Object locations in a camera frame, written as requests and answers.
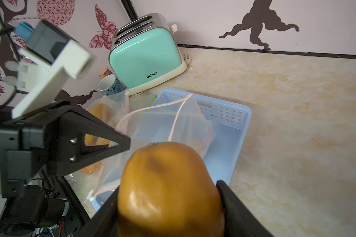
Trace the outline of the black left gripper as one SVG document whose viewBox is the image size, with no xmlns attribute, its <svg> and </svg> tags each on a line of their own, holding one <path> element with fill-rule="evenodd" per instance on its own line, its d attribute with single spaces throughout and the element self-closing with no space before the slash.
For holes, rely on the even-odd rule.
<svg viewBox="0 0 356 237">
<path fill-rule="evenodd" d="M 19 197 L 41 170 L 65 176 L 130 149 L 131 139 L 116 131 L 115 109 L 97 103 L 88 110 L 52 103 L 19 118 L 0 110 L 0 184 L 3 198 Z"/>
</svg>

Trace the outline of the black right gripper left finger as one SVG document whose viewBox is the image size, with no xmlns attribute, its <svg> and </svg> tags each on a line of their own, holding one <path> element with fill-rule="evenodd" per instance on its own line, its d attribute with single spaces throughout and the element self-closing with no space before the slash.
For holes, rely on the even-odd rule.
<svg viewBox="0 0 356 237">
<path fill-rule="evenodd" d="M 118 187 L 100 210 L 74 237 L 119 237 L 118 230 Z"/>
</svg>

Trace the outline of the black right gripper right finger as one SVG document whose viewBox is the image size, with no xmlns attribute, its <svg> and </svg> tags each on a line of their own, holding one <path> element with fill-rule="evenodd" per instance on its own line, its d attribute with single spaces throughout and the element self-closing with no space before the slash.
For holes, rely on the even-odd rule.
<svg viewBox="0 0 356 237">
<path fill-rule="evenodd" d="M 222 180 L 216 183 L 224 213 L 226 237 L 273 237 Z"/>
</svg>

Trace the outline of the orange potato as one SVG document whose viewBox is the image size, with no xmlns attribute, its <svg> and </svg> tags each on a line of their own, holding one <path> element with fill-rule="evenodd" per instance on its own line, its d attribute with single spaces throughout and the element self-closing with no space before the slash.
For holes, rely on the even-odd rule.
<svg viewBox="0 0 356 237">
<path fill-rule="evenodd" d="M 88 108 L 88 112 L 93 114 L 95 117 L 105 122 L 112 128 L 116 127 L 116 123 L 113 120 L 114 113 L 112 112 L 109 105 L 103 103 L 98 103 L 96 105 Z M 97 136 L 86 134 L 85 136 L 85 145 L 86 146 L 95 146 L 95 145 L 109 145 L 110 141 L 108 139 L 100 138 Z M 81 170 L 82 173 L 93 174 L 100 171 L 103 161 L 98 161 L 92 165 L 89 165 Z"/>
</svg>

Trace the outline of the brown potato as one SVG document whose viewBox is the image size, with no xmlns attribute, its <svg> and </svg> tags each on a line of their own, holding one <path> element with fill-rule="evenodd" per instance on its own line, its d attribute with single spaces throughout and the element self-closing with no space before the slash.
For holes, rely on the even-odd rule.
<svg viewBox="0 0 356 237">
<path fill-rule="evenodd" d="M 190 146 L 163 142 L 135 151 L 118 194 L 121 237 L 222 237 L 220 193 Z"/>
</svg>

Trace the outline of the light blue perforated plastic basket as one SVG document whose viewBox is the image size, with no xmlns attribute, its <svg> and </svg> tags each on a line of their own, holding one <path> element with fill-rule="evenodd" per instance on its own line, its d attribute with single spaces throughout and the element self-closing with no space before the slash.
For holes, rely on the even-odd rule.
<svg viewBox="0 0 356 237">
<path fill-rule="evenodd" d="M 179 95 L 188 92 L 166 88 L 162 92 L 176 92 Z M 219 180 L 229 183 L 238 160 L 248 125 L 251 109 L 245 105 L 194 94 L 206 119 L 216 127 L 215 138 L 203 159 L 207 171 L 214 182 Z M 97 195 L 92 201 L 95 210 L 99 210 L 113 191 Z"/>
</svg>

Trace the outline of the clear blue zipper bag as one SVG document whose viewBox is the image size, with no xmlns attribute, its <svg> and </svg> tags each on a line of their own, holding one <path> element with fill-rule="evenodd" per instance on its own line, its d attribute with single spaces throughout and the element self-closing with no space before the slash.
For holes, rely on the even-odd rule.
<svg viewBox="0 0 356 237">
<path fill-rule="evenodd" d="M 151 102 L 151 105 L 152 105 L 152 106 L 154 106 L 157 97 L 158 97 L 157 94 L 153 94 L 153 95 L 152 95 L 152 102 Z"/>
</svg>

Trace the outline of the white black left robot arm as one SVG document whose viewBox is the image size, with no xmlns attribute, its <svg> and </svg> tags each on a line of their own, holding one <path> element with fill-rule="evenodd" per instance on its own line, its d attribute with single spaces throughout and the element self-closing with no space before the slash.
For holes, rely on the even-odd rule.
<svg viewBox="0 0 356 237">
<path fill-rule="evenodd" d="M 78 106 L 55 102 L 19 118 L 0 106 L 0 236 L 78 236 L 90 217 L 65 176 L 129 150 L 131 140 Z"/>
</svg>

